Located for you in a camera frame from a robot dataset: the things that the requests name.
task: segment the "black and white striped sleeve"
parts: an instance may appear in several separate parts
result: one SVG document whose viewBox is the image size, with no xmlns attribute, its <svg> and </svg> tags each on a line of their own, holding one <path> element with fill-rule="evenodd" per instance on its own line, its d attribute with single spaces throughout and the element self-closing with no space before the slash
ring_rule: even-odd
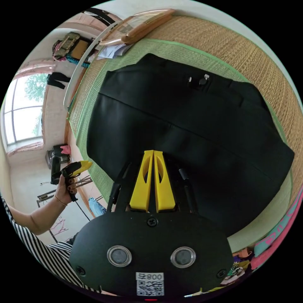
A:
<svg viewBox="0 0 303 303">
<path fill-rule="evenodd" d="M 58 242 L 57 244 L 48 246 L 43 244 L 43 242 L 39 240 L 36 235 L 31 233 L 27 227 L 20 226 L 15 222 L 2 196 L 1 200 L 9 217 L 9 220 L 20 240 L 42 266 L 44 266 L 55 276 L 60 277 L 67 282 L 94 291 L 81 282 L 69 264 L 68 259 L 72 245 L 65 242 Z"/>
</svg>

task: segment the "pink fabric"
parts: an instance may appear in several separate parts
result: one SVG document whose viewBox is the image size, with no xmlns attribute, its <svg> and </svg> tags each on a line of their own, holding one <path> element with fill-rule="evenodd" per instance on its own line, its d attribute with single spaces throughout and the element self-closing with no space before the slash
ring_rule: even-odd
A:
<svg viewBox="0 0 303 303">
<path fill-rule="evenodd" d="M 22 65 L 13 80 L 34 74 L 50 74 L 54 71 L 56 63 L 49 59 L 33 60 Z"/>
<path fill-rule="evenodd" d="M 290 218 L 288 224 L 286 225 L 285 229 L 281 232 L 280 236 L 272 243 L 272 245 L 265 250 L 262 254 L 260 254 L 258 257 L 256 258 L 252 258 L 250 264 L 252 267 L 252 270 L 257 269 L 259 266 L 261 266 L 265 261 L 268 260 L 268 258 L 270 258 L 272 256 L 272 254 L 276 251 L 276 249 L 279 247 L 279 245 L 282 243 L 282 241 L 285 239 L 287 233 L 289 232 L 297 214 L 298 211 L 300 209 L 301 203 L 302 203 L 302 199 L 303 199 L 303 191 L 301 192 L 301 195 L 299 197 L 297 197 L 297 199 L 299 199 L 298 201 L 298 205 L 292 215 L 292 217 Z"/>
<path fill-rule="evenodd" d="M 12 155 L 16 154 L 17 152 L 37 151 L 37 150 L 41 150 L 43 148 L 44 148 L 43 142 L 36 142 L 36 143 L 29 144 L 29 145 L 18 147 L 16 149 L 14 149 L 13 151 L 8 152 L 7 155 L 12 156 Z"/>
<path fill-rule="evenodd" d="M 60 148 L 62 149 L 62 154 L 70 155 L 71 150 L 69 145 L 60 146 Z"/>
<path fill-rule="evenodd" d="M 62 43 L 62 42 L 58 43 L 58 44 L 55 46 L 55 51 L 57 51 L 57 50 L 60 48 L 61 43 Z M 59 62 L 61 62 L 61 61 L 66 61 L 66 58 L 64 58 L 64 57 L 61 58 L 61 59 L 55 59 L 55 57 L 53 56 L 53 59 L 56 60 L 56 61 L 59 61 Z"/>
</svg>

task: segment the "paper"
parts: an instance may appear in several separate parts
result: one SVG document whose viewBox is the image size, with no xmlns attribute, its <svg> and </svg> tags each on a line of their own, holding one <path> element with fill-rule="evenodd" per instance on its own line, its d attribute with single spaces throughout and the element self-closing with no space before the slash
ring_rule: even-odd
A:
<svg viewBox="0 0 303 303">
<path fill-rule="evenodd" d="M 131 47 L 132 47 L 132 44 L 131 45 L 119 44 L 119 45 L 105 46 L 101 50 L 101 52 L 98 54 L 97 60 L 104 59 L 104 58 L 113 59 L 113 58 L 116 58 L 117 56 L 122 56 Z"/>
</svg>

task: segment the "black garment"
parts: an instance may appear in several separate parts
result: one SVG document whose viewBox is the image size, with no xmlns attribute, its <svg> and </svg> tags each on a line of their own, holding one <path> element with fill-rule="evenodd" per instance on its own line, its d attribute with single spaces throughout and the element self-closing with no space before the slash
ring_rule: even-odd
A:
<svg viewBox="0 0 303 303">
<path fill-rule="evenodd" d="M 60 83 L 59 81 L 62 82 L 69 82 L 70 81 L 70 77 L 65 76 L 62 73 L 58 73 L 58 72 L 53 72 L 52 74 L 49 74 L 47 76 L 47 84 L 48 85 L 52 85 L 52 86 L 56 86 L 58 88 L 65 88 L 65 85 Z"/>
<path fill-rule="evenodd" d="M 107 72 L 87 136 L 88 156 L 114 181 L 144 150 L 179 161 L 199 213 L 226 236 L 270 203 L 294 158 L 255 86 L 152 54 Z"/>
</svg>

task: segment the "hanging pants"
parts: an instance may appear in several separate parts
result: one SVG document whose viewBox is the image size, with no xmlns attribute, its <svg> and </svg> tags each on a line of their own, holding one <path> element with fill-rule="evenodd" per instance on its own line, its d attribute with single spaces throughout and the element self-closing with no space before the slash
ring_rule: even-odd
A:
<svg viewBox="0 0 303 303">
<path fill-rule="evenodd" d="M 47 76 L 47 84 L 51 86 L 56 86 L 58 88 L 64 89 L 65 85 L 61 82 L 69 82 L 70 77 L 63 75 L 62 73 L 54 72 Z"/>
</svg>

